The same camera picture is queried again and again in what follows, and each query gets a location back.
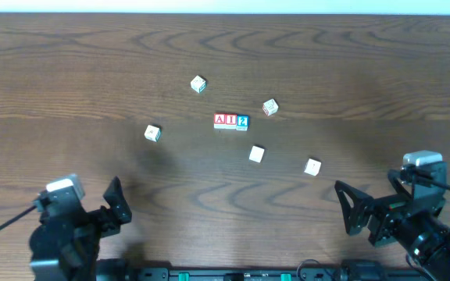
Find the white block red side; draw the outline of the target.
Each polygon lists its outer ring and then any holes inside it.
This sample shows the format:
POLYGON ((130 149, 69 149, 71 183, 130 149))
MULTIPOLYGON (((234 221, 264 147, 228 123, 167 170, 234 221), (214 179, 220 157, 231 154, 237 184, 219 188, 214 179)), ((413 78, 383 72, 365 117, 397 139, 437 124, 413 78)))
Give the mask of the white block red side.
POLYGON ((267 116, 275 114, 278 111, 278 109, 279 105, 277 104, 274 98, 271 98, 270 100, 265 101, 262 104, 262 110, 265 112, 267 116))

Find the blue number 2 block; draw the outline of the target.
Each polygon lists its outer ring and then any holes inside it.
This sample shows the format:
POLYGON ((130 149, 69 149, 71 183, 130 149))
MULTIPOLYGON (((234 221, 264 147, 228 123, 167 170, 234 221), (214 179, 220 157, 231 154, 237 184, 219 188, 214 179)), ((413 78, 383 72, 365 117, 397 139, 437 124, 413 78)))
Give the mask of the blue number 2 block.
POLYGON ((247 131, 249 127, 249 117, 248 116, 237 116, 236 130, 247 131))

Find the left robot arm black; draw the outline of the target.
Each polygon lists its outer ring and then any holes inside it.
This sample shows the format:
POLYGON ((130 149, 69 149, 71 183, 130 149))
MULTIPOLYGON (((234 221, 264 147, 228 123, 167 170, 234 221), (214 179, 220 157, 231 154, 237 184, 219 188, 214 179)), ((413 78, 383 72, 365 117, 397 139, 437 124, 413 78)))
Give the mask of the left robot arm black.
POLYGON ((103 198, 108 207, 87 212, 85 192, 76 174, 48 183, 33 201, 41 213, 32 233, 30 268, 36 280, 135 280, 137 274, 121 258, 98 258, 100 240, 120 233, 132 220, 120 179, 114 177, 103 198))

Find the red letter A block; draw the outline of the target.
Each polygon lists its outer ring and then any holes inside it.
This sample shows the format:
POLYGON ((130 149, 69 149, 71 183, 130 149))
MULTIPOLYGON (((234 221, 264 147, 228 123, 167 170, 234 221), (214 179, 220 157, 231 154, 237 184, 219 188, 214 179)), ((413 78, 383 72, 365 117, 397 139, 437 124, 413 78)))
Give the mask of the red letter A block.
POLYGON ((213 119, 215 129, 224 129, 226 127, 226 115, 224 113, 215 113, 213 119))

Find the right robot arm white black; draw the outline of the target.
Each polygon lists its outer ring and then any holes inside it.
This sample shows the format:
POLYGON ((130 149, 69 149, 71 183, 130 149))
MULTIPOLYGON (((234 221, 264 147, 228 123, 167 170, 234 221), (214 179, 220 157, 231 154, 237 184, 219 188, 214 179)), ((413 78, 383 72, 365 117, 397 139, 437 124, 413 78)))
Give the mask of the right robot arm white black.
POLYGON ((380 198, 336 181, 346 233, 367 228, 372 246, 398 243, 432 280, 450 280, 450 226, 439 219, 450 191, 446 176, 443 162, 404 165, 387 174, 395 194, 380 198))

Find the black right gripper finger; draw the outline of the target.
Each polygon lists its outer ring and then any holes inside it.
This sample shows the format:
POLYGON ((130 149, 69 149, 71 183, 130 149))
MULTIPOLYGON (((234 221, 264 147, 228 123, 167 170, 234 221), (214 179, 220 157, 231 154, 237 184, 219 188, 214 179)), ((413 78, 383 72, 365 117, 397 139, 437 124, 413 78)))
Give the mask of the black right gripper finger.
POLYGON ((341 205, 345 231, 349 236, 355 236, 367 226, 374 198, 340 180, 335 182, 334 189, 341 205))
POLYGON ((399 171, 390 169, 387 172, 387 178, 397 194, 401 194, 402 196, 405 196, 407 199, 412 198, 412 195, 403 187, 402 182, 400 181, 399 171))

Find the red letter I block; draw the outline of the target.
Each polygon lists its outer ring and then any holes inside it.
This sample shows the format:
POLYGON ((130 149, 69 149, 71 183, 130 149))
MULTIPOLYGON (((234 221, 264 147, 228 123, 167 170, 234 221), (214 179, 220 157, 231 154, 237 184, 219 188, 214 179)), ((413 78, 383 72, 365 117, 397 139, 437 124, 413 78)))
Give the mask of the red letter I block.
POLYGON ((228 130, 235 130, 238 124, 237 114, 226 114, 225 115, 225 128, 228 130))

